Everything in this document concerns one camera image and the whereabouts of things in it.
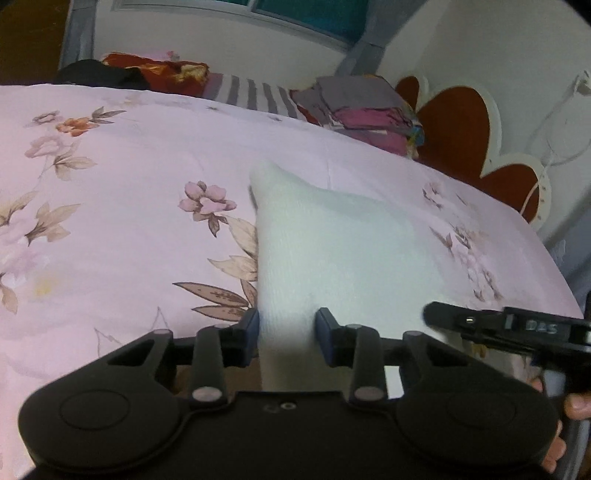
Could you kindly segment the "person's right hand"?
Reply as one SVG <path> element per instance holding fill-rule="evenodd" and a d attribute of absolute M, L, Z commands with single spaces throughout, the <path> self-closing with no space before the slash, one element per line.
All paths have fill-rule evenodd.
<path fill-rule="evenodd" d="M 535 377 L 529 381 L 531 387 L 540 393 L 546 392 L 546 384 L 542 377 Z M 590 427 L 590 392 L 587 393 L 575 393 L 567 395 L 562 400 L 562 405 L 559 409 L 561 419 L 557 424 L 557 430 L 554 439 L 546 453 L 544 460 L 542 461 L 543 468 L 549 473 L 555 473 L 559 461 L 572 450 L 566 441 L 562 431 L 564 430 L 563 419 L 568 418 L 569 422 L 574 421 L 589 421 Z M 589 438 L 585 445 L 585 453 L 577 474 L 577 479 L 590 479 L 590 429 Z"/>

